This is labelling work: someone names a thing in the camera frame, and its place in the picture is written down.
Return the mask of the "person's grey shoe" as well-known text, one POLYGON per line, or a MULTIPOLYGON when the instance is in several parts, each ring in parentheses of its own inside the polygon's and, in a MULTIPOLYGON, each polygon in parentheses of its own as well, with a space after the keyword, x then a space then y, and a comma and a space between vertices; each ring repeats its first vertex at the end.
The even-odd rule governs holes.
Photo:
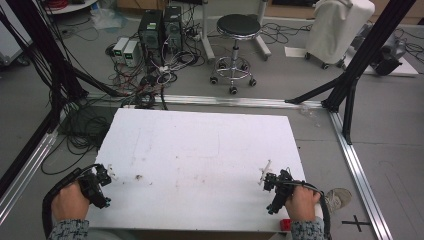
POLYGON ((351 192, 345 188, 334 188, 325 194, 325 203, 330 213, 347 206, 351 199, 351 192))

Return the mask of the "white covered wheeled cart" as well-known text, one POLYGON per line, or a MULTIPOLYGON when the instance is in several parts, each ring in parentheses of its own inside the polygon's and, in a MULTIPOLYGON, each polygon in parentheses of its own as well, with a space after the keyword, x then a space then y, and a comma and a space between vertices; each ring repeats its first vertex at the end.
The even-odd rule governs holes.
POLYGON ((375 5, 370 0, 319 0, 315 4, 305 58, 317 58, 323 69, 340 63, 374 11, 375 5))

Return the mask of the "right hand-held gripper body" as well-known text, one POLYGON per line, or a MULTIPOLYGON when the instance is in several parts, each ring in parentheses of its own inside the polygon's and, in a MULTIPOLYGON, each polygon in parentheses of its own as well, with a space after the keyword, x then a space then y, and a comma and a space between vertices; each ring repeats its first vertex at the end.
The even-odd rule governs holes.
POLYGON ((301 186, 302 181, 294 180, 287 170, 281 170, 279 175, 267 173, 264 179, 265 191, 275 191, 272 202, 266 207, 270 215, 277 214, 285 205, 287 199, 294 193, 296 186, 301 186))

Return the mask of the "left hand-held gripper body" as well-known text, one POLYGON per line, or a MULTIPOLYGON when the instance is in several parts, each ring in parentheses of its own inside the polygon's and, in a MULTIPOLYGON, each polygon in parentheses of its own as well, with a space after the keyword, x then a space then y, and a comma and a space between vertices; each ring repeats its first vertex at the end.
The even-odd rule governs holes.
POLYGON ((110 206, 111 199, 105 197, 102 187, 112 182, 106 168, 102 164, 94 164, 85 169, 78 177, 78 182, 85 198, 99 209, 110 206))

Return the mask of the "person's left hand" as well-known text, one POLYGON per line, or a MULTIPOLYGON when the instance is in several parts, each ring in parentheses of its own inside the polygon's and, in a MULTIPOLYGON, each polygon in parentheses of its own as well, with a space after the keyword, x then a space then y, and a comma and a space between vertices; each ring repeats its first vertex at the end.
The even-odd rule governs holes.
POLYGON ((90 201, 82 194, 78 182, 71 183, 62 188, 54 197, 51 209, 57 221, 85 220, 90 201))

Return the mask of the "slim black computer tower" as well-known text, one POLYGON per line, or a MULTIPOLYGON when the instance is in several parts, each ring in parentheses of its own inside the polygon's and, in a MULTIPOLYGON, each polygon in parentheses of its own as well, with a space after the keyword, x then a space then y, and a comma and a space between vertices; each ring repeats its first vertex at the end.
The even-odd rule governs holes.
POLYGON ((164 10, 164 27, 168 51, 177 53, 182 50, 182 9, 180 6, 167 6, 164 10))

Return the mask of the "black braced frame post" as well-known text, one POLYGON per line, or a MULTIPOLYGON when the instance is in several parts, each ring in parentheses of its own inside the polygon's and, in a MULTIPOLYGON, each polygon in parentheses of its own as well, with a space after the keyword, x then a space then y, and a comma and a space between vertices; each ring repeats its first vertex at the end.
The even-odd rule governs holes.
POLYGON ((345 102, 341 133, 345 141, 351 145, 351 123, 356 85, 365 69, 371 61, 377 57, 378 51, 383 47, 383 44, 388 40, 389 36, 400 24, 415 2, 416 0, 390 0, 375 22, 370 33, 357 50, 350 64, 340 76, 303 95, 286 100, 286 103, 298 105, 331 89, 330 95, 321 102, 321 105, 329 112, 337 113, 340 104, 345 102))

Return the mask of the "white power supply unit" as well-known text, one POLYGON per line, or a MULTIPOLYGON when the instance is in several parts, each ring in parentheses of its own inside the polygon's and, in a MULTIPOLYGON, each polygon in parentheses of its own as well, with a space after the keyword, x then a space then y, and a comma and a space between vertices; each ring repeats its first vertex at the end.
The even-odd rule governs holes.
POLYGON ((138 42, 130 40, 124 50, 124 58, 128 67, 136 67, 140 60, 138 42))
POLYGON ((114 60, 119 64, 125 63, 124 50, 126 48, 128 41, 129 41, 128 37, 121 37, 112 49, 114 60))

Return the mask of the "black device on white board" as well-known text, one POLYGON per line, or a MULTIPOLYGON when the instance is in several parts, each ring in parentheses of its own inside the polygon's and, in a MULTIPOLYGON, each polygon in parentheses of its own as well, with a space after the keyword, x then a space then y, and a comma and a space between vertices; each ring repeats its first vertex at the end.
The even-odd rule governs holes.
MULTIPOLYGON (((368 33, 369 31, 363 30, 355 36, 345 54, 346 65, 349 65, 368 33)), ((368 65, 364 73, 376 76, 418 75, 417 70, 415 70, 403 57, 405 54, 406 42, 395 37, 392 33, 388 40, 383 44, 382 48, 378 51, 376 58, 371 60, 371 63, 368 65)))

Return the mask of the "black round swivel stool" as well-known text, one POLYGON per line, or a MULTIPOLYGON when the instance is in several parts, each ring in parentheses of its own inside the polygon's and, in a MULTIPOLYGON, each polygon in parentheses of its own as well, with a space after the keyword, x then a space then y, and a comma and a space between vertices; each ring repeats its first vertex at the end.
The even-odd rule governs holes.
POLYGON ((238 92, 234 85, 235 80, 248 78, 248 84, 255 86, 256 79, 251 73, 250 63, 239 56, 239 41, 252 40, 261 32, 260 23, 247 15, 225 15, 217 21, 217 31, 224 37, 234 40, 230 56, 220 57, 215 61, 213 71, 209 78, 211 84, 217 84, 219 79, 230 81, 229 93, 234 95, 238 92))

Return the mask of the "person's right hand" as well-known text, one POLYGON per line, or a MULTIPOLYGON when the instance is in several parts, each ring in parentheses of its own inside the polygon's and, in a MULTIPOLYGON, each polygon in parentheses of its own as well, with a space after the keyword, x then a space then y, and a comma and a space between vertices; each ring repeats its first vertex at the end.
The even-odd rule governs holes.
POLYGON ((296 186, 286 200, 285 207, 292 221, 314 221, 315 205, 321 194, 303 186, 296 186))

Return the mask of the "large black computer tower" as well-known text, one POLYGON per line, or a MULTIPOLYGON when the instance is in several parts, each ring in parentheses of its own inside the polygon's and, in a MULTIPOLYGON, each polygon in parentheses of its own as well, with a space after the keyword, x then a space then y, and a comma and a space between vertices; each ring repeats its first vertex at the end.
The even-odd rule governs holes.
POLYGON ((138 27, 138 35, 145 62, 152 66, 152 60, 159 54, 163 45, 163 12, 156 9, 146 10, 138 27))

